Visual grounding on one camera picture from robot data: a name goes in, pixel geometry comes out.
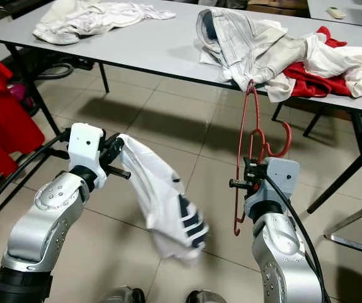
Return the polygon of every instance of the black hose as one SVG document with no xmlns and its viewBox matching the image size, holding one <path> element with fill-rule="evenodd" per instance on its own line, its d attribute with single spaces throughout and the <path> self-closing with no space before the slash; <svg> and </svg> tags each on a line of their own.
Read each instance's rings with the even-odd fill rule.
<svg viewBox="0 0 362 303">
<path fill-rule="evenodd" d="M 277 194 L 281 197 L 284 204 L 286 205 L 286 207 L 290 211 L 292 217 L 294 218 L 296 224 L 299 226 L 301 234 L 305 238 L 307 246 L 308 246 L 308 248 L 310 250 L 310 253 L 312 255 L 312 258 L 314 260 L 315 274 L 318 276 L 318 280 L 319 280 L 320 286 L 321 286 L 322 303 L 325 303 L 325 302 L 326 303 L 331 303 L 330 298 L 329 298 L 328 293 L 327 293 L 327 290 L 325 289 L 324 278 L 323 278 L 323 275 L 322 275 L 320 261 L 318 260 L 317 253 L 315 252 L 315 248 L 313 246 L 312 240 L 310 239 L 310 236 L 308 235 L 308 233 L 307 233 L 305 227 L 303 226 L 299 216 L 297 215 L 295 209 L 291 206 L 291 204 L 289 202 L 289 199 L 283 194 L 282 190 L 276 185 L 276 183 L 267 174 L 264 174 L 264 178 L 265 178 L 266 181 L 268 181 L 268 183 L 275 189 Z"/>
<path fill-rule="evenodd" d="M 65 137 L 70 132 L 70 129 L 65 130 L 63 133 L 56 136 L 54 139 L 50 140 L 47 144 L 45 144 L 43 147 L 39 148 L 35 153 L 33 153 L 31 156 L 28 157 L 28 159 L 21 164 L 15 172 L 13 172 L 6 181 L 1 185 L 0 187 L 0 195 L 1 193 L 7 188 L 7 186 L 12 183 L 12 181 L 18 176 L 20 172 L 22 172 L 28 164 L 33 162 L 41 153 L 43 153 L 45 150 L 50 148 L 54 143 L 59 141 L 61 138 Z"/>
<path fill-rule="evenodd" d="M 62 79 L 64 77 L 69 76 L 74 71 L 73 66 L 71 64 L 65 63 L 65 62 L 55 63 L 55 64 L 51 65 L 48 69 L 50 69 L 50 68 L 66 68 L 66 70 L 61 73 L 51 73 L 51 72 L 44 71 L 37 76 L 37 80 Z"/>
</svg>

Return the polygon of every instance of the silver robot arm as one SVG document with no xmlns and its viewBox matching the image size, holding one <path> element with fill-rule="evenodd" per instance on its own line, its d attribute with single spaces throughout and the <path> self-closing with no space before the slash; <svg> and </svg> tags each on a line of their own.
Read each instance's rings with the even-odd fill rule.
<svg viewBox="0 0 362 303">
<path fill-rule="evenodd" d="M 61 172 L 36 193 L 34 204 L 10 233 L 0 267 L 0 303 L 41 303 L 49 296 L 50 272 L 92 190 L 103 187 L 108 174 L 131 176 L 109 166 L 123 145 L 116 135 L 105 140 L 102 129 L 73 124 L 70 171 Z"/>
<path fill-rule="evenodd" d="M 262 274 L 265 303 L 321 303 L 322 289 L 308 264 L 305 245 L 286 215 L 286 205 L 261 176 L 270 176 L 289 198 L 299 165 L 290 160 L 267 158 L 265 164 L 246 161 L 245 182 L 231 180 L 231 187 L 247 189 L 245 211 L 254 221 L 252 252 Z"/>
</svg>

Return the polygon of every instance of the table leg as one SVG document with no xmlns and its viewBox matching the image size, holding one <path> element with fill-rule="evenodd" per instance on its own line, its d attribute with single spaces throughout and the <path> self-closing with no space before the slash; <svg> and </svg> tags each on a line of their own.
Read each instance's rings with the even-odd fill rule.
<svg viewBox="0 0 362 303">
<path fill-rule="evenodd" d="M 276 110 L 275 110 L 274 115 L 272 116 L 272 119 L 271 119 L 272 121 L 276 121 L 277 115 L 279 115 L 279 112 L 282 109 L 282 105 L 283 105 L 283 102 L 280 102 L 280 103 L 277 104 Z"/>
<path fill-rule="evenodd" d="M 303 133 L 304 137 L 308 137 L 308 134 L 310 134 L 310 131 L 312 131 L 314 125 L 317 123 L 317 121 L 320 119 L 322 113 L 324 111 L 324 107 L 320 107 L 317 111 L 317 113 L 314 115 L 313 119 L 311 120 L 311 122 L 309 123 L 309 125 L 307 126 L 305 132 Z"/>
<path fill-rule="evenodd" d="M 40 92 L 37 90 L 37 87 L 34 84 L 34 81 L 32 80 L 32 77 L 30 76 L 27 68 L 25 67 L 25 64 L 23 60 L 21 59 L 21 56 L 19 52 L 17 51 L 16 47 L 13 44 L 6 44 L 7 49 L 10 51 L 11 56 L 15 60 L 16 64 L 18 65 L 18 68 L 20 70 L 20 73 L 22 77 L 24 78 L 26 84 L 28 85 L 28 88 L 30 89 L 31 96 L 33 97 L 34 101 L 39 104 L 40 108 L 42 109 L 42 112 L 44 113 L 45 117 L 48 120 L 49 125 L 53 129 L 56 135 L 60 134 L 61 131 L 57 127 L 54 118 L 49 112 L 48 107 L 46 106 L 44 100 L 41 97 Z"/>
<path fill-rule="evenodd" d="M 314 201 L 307 209 L 308 213 L 313 213 L 319 208 L 329 197 L 332 196 L 350 177 L 352 177 L 362 167 L 361 155 L 324 191 L 321 196 Z"/>
<path fill-rule="evenodd" d="M 101 72 L 101 77 L 103 78 L 103 83 L 104 83 L 104 88 L 105 88 L 105 92 L 109 93 L 110 92 L 110 88 L 108 87 L 108 82 L 107 82 L 107 77 L 105 76 L 105 70 L 104 70 L 104 65 L 102 63 L 98 63 L 99 67 L 100 67 L 100 72 Z"/>
</svg>

